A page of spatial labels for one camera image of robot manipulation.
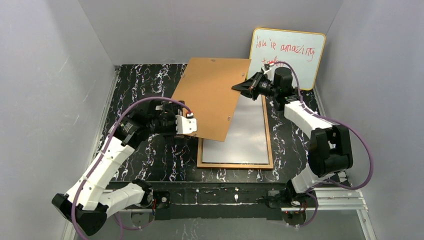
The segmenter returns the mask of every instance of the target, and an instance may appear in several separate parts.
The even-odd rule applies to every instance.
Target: whiteboard
[[[322,33],[256,28],[250,49],[251,63],[247,78],[271,61],[284,61],[296,72],[300,89],[311,90],[320,65],[326,36]],[[293,76],[293,87],[296,87]]]

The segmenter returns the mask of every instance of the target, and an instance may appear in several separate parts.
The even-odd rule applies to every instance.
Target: black marble surface
[[[99,146],[103,144],[107,130],[129,105],[152,93],[171,97],[185,67],[185,64],[121,66]],[[302,94],[305,103],[318,111],[314,92],[303,91]],[[273,170],[198,169],[197,138],[190,137],[186,145],[178,146],[166,144],[162,136],[154,134],[123,163],[112,181],[140,178],[147,181],[286,183],[305,167],[309,139],[295,124],[285,119],[282,112],[275,111],[268,99],[266,107]]]

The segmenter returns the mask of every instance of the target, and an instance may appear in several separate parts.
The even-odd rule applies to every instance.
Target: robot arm
[[[316,117],[305,106],[292,87],[292,71],[286,67],[275,69],[273,81],[269,80],[272,64],[265,64],[260,72],[246,81],[236,84],[233,90],[256,100],[259,95],[269,97],[277,111],[296,124],[310,139],[308,163],[299,175],[287,183],[280,197],[284,202],[307,198],[306,193],[332,175],[349,169],[353,165],[349,130]]]
[[[178,141],[177,135],[197,131],[197,122],[192,113],[183,116],[182,107],[175,103],[152,100],[141,104],[126,115],[110,143],[101,148],[87,171],[65,194],[57,193],[52,203],[59,212],[71,221],[72,202],[75,200],[81,182],[86,180],[77,199],[75,218],[79,227],[89,236],[95,234],[116,212],[131,205],[148,207],[153,201],[153,190],[149,183],[136,179],[127,186],[111,193],[104,193],[106,186],[122,163],[137,149],[150,134],[162,134],[168,140]],[[100,163],[88,176],[97,160]]]

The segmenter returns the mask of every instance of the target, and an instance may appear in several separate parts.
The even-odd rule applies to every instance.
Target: gray wall
[[[316,86],[328,116],[369,142],[363,188],[378,239],[422,239],[424,2],[345,1],[327,34]],[[354,184],[368,173],[354,141]]]
[[[77,0],[2,1],[0,32],[0,239],[61,239],[114,67]]]
[[[257,27],[326,33],[343,0],[79,0],[114,65],[248,58]]]

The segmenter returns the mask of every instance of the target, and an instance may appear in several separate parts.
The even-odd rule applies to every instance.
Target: red handwriting
[[[273,41],[271,38],[268,38],[268,40],[262,39],[260,36],[256,36],[256,48],[263,48],[263,47],[269,47],[272,48],[272,50],[278,51],[277,42]],[[281,44],[280,49],[281,52],[291,53],[291,54],[299,54],[303,55],[306,58],[306,61],[311,62],[314,60],[315,55],[315,47],[305,47],[305,45],[294,45],[294,44]]]
[[[272,41],[272,42],[271,42],[271,48],[272,48],[272,49],[274,49],[274,50],[275,50],[275,49],[276,49],[276,45],[277,45],[277,43],[276,43],[275,41]]]
[[[310,59],[308,59],[308,62],[311,62],[314,59],[314,54],[315,54],[315,47],[308,47],[305,48],[305,45],[291,45],[291,44],[287,44],[284,45],[282,44],[280,47],[280,51],[284,51],[286,53],[288,52],[292,52],[295,54],[301,54],[301,55],[305,55],[310,57]]]
[[[260,40],[261,37],[256,36],[256,48],[261,48],[261,47],[266,47],[267,46],[267,41],[265,40]]]
[[[269,64],[269,63],[275,63],[275,62],[280,62],[280,59],[277,59],[277,56],[274,57],[274,59],[272,60],[267,60],[265,57],[261,60],[262,63],[264,64]],[[283,63],[276,63],[275,66],[277,67],[282,67],[284,64]]]

